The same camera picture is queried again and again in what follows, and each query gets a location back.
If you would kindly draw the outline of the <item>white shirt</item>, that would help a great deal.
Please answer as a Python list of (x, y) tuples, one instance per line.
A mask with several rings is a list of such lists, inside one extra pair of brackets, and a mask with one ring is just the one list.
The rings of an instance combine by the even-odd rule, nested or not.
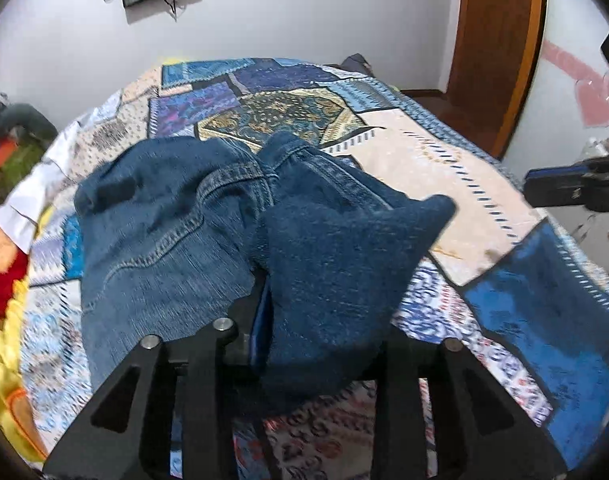
[(0, 229), (25, 254), (30, 252), (40, 214), (67, 177), (80, 124), (74, 120), (56, 136), (40, 161), (0, 205)]

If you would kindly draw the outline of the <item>patchwork patterned bedspread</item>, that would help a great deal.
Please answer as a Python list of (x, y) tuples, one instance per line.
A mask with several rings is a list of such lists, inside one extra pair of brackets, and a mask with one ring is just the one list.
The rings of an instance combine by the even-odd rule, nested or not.
[(609, 280), (381, 81), (149, 70), (64, 130), (20, 370), (71, 479), (558, 479), (609, 453)]

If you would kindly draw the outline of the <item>dark grey cloth beside bed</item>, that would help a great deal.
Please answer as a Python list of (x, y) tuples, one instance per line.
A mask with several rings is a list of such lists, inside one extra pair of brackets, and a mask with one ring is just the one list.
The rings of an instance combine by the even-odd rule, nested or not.
[(368, 77), (373, 77), (374, 72), (366, 58), (362, 54), (355, 53), (345, 58), (339, 65), (341, 70), (347, 72), (360, 73)]

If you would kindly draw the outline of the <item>blue denim jeans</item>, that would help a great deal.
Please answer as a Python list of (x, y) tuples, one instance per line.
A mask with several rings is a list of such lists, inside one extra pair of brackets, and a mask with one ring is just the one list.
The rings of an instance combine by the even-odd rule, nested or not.
[(143, 336), (184, 338), (269, 273), (272, 344), (253, 412), (281, 413), (362, 377), (421, 258), (455, 214), (412, 200), (291, 133), (145, 140), (97, 168), (74, 206), (82, 339), (101, 385)]

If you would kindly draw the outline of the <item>pile of clothes in corner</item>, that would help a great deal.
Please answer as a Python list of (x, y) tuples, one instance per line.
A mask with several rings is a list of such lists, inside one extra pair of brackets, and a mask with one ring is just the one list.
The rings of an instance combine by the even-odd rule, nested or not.
[(0, 91), (0, 205), (56, 139), (57, 129), (35, 107)]

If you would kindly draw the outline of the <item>yellow plush blanket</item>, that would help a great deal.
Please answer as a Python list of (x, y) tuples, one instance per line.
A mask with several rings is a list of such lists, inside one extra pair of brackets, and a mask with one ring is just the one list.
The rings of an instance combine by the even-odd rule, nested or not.
[(30, 463), (42, 464), (47, 448), (36, 428), (20, 372), (20, 342), (28, 294), (27, 274), (14, 284), (5, 318), (0, 318), (0, 428), (12, 447)]

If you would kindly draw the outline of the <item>brown wooden door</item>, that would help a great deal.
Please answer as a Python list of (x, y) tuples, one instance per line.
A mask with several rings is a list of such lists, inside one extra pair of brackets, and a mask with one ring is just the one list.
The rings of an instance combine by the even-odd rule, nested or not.
[(490, 155), (505, 155), (530, 90), (546, 0), (459, 0), (446, 89), (404, 93)]

